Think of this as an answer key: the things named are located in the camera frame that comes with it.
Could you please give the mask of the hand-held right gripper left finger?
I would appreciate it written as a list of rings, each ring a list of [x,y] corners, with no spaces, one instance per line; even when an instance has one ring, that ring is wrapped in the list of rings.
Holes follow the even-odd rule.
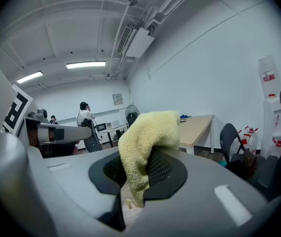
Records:
[[[49,220],[42,237],[123,237],[120,194],[106,194],[90,176],[106,187],[119,186],[103,172],[103,165],[119,156],[117,148],[74,156],[43,158],[27,148],[31,184]]]

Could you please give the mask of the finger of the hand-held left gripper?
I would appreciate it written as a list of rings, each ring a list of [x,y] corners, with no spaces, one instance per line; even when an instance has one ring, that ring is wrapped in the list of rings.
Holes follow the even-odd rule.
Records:
[[[67,144],[88,139],[92,135],[89,127],[74,127],[49,123],[38,124],[40,144]]]

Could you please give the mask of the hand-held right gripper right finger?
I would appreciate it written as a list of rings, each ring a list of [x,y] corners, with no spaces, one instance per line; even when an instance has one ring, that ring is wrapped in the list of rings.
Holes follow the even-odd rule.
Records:
[[[237,226],[215,193],[219,186],[227,186],[252,215],[268,203],[253,186],[210,159],[163,147],[156,150],[182,161],[188,177],[171,198],[147,201],[125,230],[127,237],[217,237],[234,231]]]

